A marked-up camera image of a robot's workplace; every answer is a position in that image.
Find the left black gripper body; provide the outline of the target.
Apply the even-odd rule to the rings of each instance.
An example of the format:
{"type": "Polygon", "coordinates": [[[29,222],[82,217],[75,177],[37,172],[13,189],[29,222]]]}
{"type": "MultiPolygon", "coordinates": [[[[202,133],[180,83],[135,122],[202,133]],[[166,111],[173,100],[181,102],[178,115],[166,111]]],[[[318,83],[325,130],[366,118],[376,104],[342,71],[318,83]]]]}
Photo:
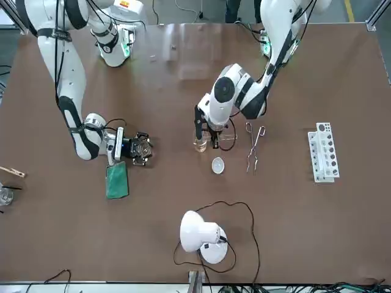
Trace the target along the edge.
{"type": "Polygon", "coordinates": [[[202,131],[203,132],[216,132],[221,133],[227,128],[227,124],[215,124],[209,120],[203,120],[202,122],[202,131]]]}

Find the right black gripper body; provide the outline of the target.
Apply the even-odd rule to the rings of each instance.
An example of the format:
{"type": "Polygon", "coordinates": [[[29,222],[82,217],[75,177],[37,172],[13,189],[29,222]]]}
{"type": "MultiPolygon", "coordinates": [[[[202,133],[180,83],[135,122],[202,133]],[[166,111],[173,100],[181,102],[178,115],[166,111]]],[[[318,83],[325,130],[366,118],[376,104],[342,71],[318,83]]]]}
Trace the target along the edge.
{"type": "Polygon", "coordinates": [[[137,146],[138,140],[133,138],[123,138],[122,139],[122,156],[132,159],[137,156],[137,151],[135,147],[137,146]]]}

